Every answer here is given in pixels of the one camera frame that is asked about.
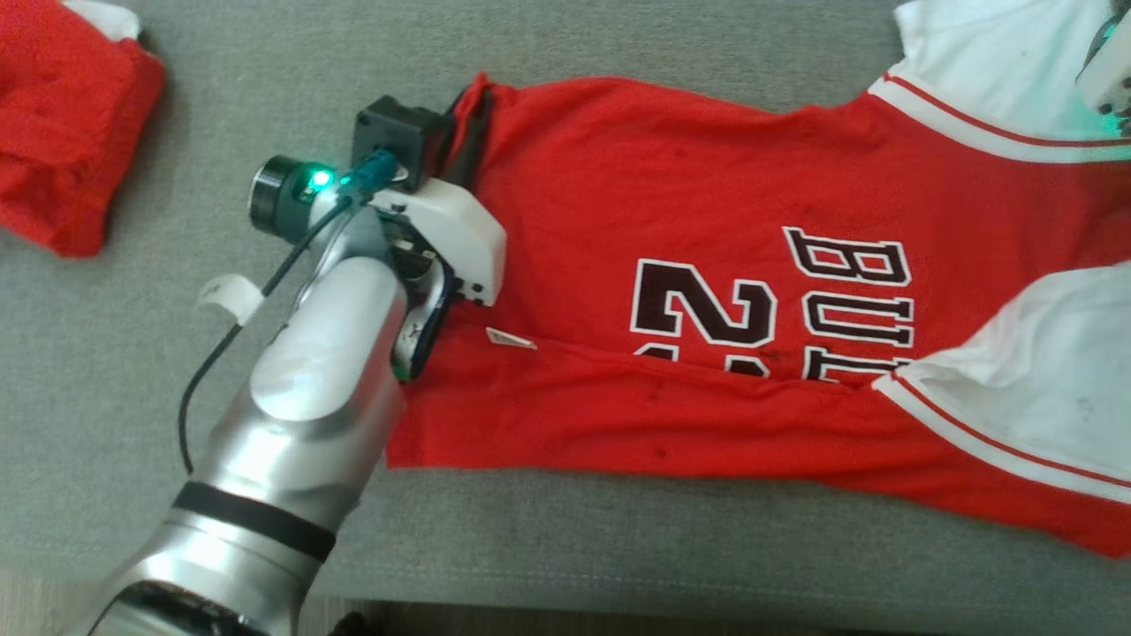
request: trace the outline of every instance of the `black connector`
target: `black connector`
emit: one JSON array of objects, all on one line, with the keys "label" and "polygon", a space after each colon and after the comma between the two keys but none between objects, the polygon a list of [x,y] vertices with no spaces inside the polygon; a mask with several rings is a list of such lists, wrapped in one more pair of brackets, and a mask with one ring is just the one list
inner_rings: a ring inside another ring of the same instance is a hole
[{"label": "black connector", "polygon": [[414,192],[435,177],[449,132],[447,120],[439,113],[411,109],[386,95],[357,113],[351,164],[360,164],[377,149],[389,151],[408,170],[408,178],[391,187]]}]

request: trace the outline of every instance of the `gray couch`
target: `gray couch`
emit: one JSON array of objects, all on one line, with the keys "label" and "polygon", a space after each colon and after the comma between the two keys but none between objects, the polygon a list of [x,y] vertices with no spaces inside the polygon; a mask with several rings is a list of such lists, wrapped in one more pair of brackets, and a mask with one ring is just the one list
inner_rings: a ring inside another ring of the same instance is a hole
[{"label": "gray couch", "polygon": [[[441,108],[478,69],[520,85],[624,75],[772,110],[837,104],[898,60],[896,3],[126,2],[170,84],[104,252],[62,261],[0,233],[0,566],[100,577],[164,515],[183,481],[176,402],[226,326],[193,309],[196,292],[226,272],[261,282],[285,253],[243,210],[267,157],[340,164],[352,115],[375,96]],[[299,278],[202,385],[196,448]],[[855,628],[1131,633],[1126,562],[806,483],[381,473],[317,587]]]}]

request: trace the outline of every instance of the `green led light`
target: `green led light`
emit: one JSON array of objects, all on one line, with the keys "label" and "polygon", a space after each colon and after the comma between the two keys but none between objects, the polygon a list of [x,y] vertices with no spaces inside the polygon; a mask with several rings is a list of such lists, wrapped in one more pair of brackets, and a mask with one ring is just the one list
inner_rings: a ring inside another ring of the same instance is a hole
[{"label": "green led light", "polygon": [[325,188],[334,181],[334,173],[328,170],[319,170],[310,175],[311,188]]},{"label": "green led light", "polygon": [[1112,137],[1119,137],[1123,134],[1123,119],[1115,117],[1115,113],[1110,113],[1104,115],[1104,131]]}]

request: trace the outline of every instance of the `robotic arm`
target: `robotic arm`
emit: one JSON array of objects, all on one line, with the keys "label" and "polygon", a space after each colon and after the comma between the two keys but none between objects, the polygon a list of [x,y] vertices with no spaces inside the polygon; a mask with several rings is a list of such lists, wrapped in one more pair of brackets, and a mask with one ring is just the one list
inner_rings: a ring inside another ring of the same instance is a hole
[{"label": "robotic arm", "polygon": [[164,523],[64,635],[294,634],[402,412],[399,383],[454,298],[492,304],[502,283],[502,227],[431,174],[441,119],[386,97],[359,114],[353,171],[275,157],[256,175],[252,224],[309,240],[318,267]]},{"label": "robotic arm", "polygon": [[1119,120],[1124,137],[1131,136],[1131,1],[1114,0],[1115,15],[1096,37],[1076,78],[1088,108]]}]

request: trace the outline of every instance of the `red stripe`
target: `red stripe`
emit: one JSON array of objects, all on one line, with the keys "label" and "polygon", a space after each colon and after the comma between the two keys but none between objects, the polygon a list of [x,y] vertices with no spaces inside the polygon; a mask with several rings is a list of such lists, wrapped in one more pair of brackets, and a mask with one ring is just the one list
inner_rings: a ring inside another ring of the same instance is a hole
[{"label": "red stripe", "polygon": [[935,403],[931,402],[931,399],[929,397],[926,397],[925,395],[923,395],[922,393],[920,393],[918,389],[916,389],[914,386],[912,386],[912,384],[908,383],[906,378],[901,377],[898,373],[898,371],[896,373],[892,373],[892,377],[896,378],[896,381],[898,381],[904,388],[906,388],[908,392],[910,392],[910,394],[914,395],[916,397],[916,399],[918,399],[925,406],[927,406],[932,411],[934,411],[940,418],[947,420],[948,422],[950,422],[951,424],[953,424],[956,428],[962,430],[967,435],[970,435],[972,437],[975,437],[978,440],[984,441],[985,444],[988,444],[990,446],[993,446],[994,448],[998,448],[1000,450],[1004,450],[1005,453],[1009,453],[1010,455],[1015,455],[1017,457],[1021,457],[1022,459],[1026,459],[1028,462],[1033,462],[1034,464],[1041,464],[1042,466],[1045,466],[1045,467],[1048,467],[1048,469],[1055,469],[1057,471],[1064,471],[1067,473],[1078,474],[1080,476],[1086,476],[1086,478],[1089,478],[1089,479],[1094,479],[1094,480],[1097,480],[1097,481],[1103,481],[1103,482],[1115,484],[1115,485],[1120,485],[1120,487],[1123,487],[1123,488],[1131,488],[1131,481],[1125,481],[1125,480],[1116,479],[1116,478],[1113,478],[1113,476],[1110,476],[1110,475],[1103,475],[1103,474],[1099,474],[1099,473],[1094,473],[1091,471],[1086,471],[1083,469],[1078,469],[1076,466],[1069,466],[1067,464],[1061,464],[1059,462],[1053,462],[1052,459],[1045,459],[1043,457],[1037,457],[1036,455],[1029,455],[1028,453],[1026,453],[1024,450],[1018,450],[1017,448],[1007,446],[1007,445],[1004,445],[1004,444],[1002,444],[1002,442],[1000,442],[1000,441],[998,441],[995,439],[988,438],[988,437],[982,435],[981,432],[972,429],[970,427],[966,426],[966,423],[964,423],[962,421],[960,421],[957,418],[952,416],[950,413],[947,413],[940,406],[938,406]]},{"label": "red stripe", "polygon": [[890,74],[883,74],[883,79],[886,81],[891,81],[903,86],[904,88],[910,91],[912,93],[918,95],[923,101],[930,102],[936,109],[946,111],[947,113],[957,117],[958,119],[985,130],[986,132],[996,135],[999,137],[1004,137],[1007,139],[1012,139],[1015,141],[1020,141],[1022,144],[1029,144],[1030,146],[1047,146],[1054,148],[1106,148],[1113,146],[1128,146],[1131,145],[1131,139],[1094,139],[1090,141],[1074,141],[1065,139],[1039,139],[1037,137],[1026,137],[1025,135],[1018,135],[1017,132],[1010,132],[1004,128],[998,128],[996,126],[986,123],[984,121],[977,120],[962,111],[940,101],[934,95],[931,95],[926,91],[915,86],[910,81],[896,77]]}]

